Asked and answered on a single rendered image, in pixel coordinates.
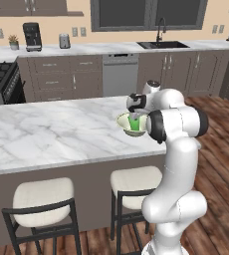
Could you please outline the green cup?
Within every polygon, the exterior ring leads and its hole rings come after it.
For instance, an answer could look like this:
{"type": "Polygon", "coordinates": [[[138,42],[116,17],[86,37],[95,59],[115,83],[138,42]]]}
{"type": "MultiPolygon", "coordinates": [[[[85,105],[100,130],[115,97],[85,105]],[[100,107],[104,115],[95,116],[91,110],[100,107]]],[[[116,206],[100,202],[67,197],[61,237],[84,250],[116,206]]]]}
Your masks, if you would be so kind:
{"type": "Polygon", "coordinates": [[[132,131],[140,131],[143,130],[141,117],[133,119],[131,116],[127,117],[130,129],[132,131]]]}

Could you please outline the pale green bowl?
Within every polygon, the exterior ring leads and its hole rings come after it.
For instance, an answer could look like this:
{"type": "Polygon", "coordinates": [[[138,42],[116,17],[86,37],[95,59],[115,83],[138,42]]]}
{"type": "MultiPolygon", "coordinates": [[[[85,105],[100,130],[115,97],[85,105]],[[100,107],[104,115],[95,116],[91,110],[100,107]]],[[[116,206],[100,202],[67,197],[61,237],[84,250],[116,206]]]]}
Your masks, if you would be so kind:
{"type": "Polygon", "coordinates": [[[144,133],[146,132],[146,119],[147,119],[147,116],[146,115],[141,116],[143,130],[140,130],[140,131],[132,131],[130,129],[128,119],[127,119],[128,116],[129,116],[129,113],[124,113],[124,114],[119,115],[116,119],[117,124],[123,129],[123,131],[127,135],[130,135],[130,136],[142,136],[142,135],[144,135],[144,133]]]}

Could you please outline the grey dishwasher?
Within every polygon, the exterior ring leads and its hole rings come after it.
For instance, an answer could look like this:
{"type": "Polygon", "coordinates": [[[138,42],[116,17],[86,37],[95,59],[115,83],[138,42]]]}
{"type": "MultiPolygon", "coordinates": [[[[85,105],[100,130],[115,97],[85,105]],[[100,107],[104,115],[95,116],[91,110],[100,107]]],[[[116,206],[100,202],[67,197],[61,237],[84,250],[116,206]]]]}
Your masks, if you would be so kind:
{"type": "Polygon", "coordinates": [[[103,94],[105,97],[128,96],[136,92],[137,53],[103,55],[103,94]]]}

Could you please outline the grey base cupboard run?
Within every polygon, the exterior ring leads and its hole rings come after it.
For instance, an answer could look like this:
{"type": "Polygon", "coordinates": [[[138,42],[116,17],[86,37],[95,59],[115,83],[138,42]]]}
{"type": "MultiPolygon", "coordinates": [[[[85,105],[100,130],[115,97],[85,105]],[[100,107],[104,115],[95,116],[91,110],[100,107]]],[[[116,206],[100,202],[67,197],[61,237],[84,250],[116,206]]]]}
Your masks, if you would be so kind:
{"type": "Polygon", "coordinates": [[[18,57],[27,103],[100,98],[101,55],[18,57]]]}
{"type": "Polygon", "coordinates": [[[148,80],[185,97],[218,96],[229,62],[229,50],[140,53],[137,88],[148,80]]]}

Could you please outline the black stool with cream seat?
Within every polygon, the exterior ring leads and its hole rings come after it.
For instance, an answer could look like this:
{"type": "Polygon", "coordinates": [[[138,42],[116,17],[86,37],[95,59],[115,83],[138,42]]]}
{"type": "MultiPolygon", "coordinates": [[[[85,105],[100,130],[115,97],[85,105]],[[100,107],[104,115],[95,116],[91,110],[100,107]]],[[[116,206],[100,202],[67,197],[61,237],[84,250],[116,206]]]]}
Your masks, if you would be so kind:
{"type": "Polygon", "coordinates": [[[144,233],[149,232],[149,223],[141,212],[142,201],[160,184],[162,173],[156,166],[143,166],[115,170],[111,174],[112,210],[111,240],[116,239],[116,255],[140,255],[142,243],[136,227],[145,222],[144,233]],[[121,253],[121,229],[132,225],[139,247],[138,252],[121,253]]]}
{"type": "Polygon", "coordinates": [[[57,238],[63,235],[74,236],[77,255],[82,255],[74,185],[68,177],[21,183],[13,207],[1,212],[16,255],[21,255],[19,245],[30,241],[41,255],[40,240],[49,238],[56,255],[57,238]]]}

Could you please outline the black sink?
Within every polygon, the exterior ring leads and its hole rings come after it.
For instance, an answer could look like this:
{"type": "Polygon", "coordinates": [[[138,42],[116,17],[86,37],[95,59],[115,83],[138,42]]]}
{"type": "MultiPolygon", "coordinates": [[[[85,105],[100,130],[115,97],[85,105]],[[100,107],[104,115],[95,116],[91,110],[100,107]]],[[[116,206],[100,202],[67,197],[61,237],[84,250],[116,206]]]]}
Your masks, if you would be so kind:
{"type": "Polygon", "coordinates": [[[137,42],[143,49],[182,49],[189,46],[178,41],[137,42]]]}

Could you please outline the marble-topped grey kitchen island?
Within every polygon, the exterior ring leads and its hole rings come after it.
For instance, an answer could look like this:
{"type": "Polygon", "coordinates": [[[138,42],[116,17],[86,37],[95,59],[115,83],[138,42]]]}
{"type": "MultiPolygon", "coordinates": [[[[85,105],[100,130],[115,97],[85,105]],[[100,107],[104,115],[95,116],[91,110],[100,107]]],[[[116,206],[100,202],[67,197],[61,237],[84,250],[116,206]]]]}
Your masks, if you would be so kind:
{"type": "Polygon", "coordinates": [[[124,111],[124,97],[0,106],[0,245],[9,242],[1,209],[24,181],[70,177],[79,229],[109,225],[111,172],[161,166],[165,154],[149,136],[123,132],[124,111]]]}

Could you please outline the black tap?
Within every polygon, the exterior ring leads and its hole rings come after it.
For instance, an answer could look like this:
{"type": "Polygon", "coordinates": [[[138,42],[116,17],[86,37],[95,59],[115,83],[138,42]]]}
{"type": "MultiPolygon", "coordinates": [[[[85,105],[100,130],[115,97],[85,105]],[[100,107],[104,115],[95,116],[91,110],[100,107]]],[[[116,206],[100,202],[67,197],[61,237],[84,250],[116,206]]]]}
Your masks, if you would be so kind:
{"type": "Polygon", "coordinates": [[[161,32],[166,33],[166,21],[164,17],[161,17],[158,22],[156,43],[159,43],[162,40],[162,37],[160,36],[161,32]]]}

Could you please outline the grey-framed window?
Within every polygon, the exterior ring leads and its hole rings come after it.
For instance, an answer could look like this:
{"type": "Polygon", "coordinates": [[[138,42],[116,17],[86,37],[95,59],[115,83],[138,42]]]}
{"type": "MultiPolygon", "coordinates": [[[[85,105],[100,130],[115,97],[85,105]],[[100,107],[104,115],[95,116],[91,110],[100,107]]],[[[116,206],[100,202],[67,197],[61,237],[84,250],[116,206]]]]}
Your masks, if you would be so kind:
{"type": "Polygon", "coordinates": [[[91,0],[93,32],[201,30],[208,0],[91,0]]]}

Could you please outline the black coffee machine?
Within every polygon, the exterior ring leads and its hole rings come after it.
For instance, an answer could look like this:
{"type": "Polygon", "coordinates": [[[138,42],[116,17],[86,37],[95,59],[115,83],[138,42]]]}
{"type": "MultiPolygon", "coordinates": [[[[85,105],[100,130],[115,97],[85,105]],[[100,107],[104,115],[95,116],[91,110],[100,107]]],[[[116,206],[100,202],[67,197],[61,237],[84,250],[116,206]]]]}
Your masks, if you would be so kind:
{"type": "Polygon", "coordinates": [[[24,23],[23,31],[26,40],[26,50],[28,52],[41,51],[42,40],[38,23],[24,23]]]}

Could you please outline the black stove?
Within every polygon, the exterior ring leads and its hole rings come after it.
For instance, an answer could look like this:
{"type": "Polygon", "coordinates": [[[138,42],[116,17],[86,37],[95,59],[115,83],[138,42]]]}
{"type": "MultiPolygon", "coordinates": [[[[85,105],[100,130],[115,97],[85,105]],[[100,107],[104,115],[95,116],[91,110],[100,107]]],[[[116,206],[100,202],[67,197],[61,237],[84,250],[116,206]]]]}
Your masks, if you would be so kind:
{"type": "Polygon", "coordinates": [[[24,104],[24,85],[16,62],[0,62],[0,105],[24,104]]]}

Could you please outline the small potted plant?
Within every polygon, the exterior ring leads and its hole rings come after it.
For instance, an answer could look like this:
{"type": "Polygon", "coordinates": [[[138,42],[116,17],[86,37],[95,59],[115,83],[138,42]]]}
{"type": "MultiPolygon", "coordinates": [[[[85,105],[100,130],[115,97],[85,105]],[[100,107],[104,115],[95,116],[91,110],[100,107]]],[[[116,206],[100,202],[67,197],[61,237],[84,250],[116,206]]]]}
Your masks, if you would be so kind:
{"type": "Polygon", "coordinates": [[[10,35],[8,37],[10,48],[14,51],[19,49],[19,41],[16,35],[10,35]]]}

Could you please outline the grey upper cupboards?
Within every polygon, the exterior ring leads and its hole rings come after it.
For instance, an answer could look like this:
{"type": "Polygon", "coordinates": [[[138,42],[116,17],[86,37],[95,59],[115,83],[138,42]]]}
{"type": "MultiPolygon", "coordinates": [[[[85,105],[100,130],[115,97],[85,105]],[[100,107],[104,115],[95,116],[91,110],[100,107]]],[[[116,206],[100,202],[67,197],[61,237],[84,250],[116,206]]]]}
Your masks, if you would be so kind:
{"type": "Polygon", "coordinates": [[[0,17],[83,17],[82,11],[69,11],[67,0],[0,0],[0,17]]]}

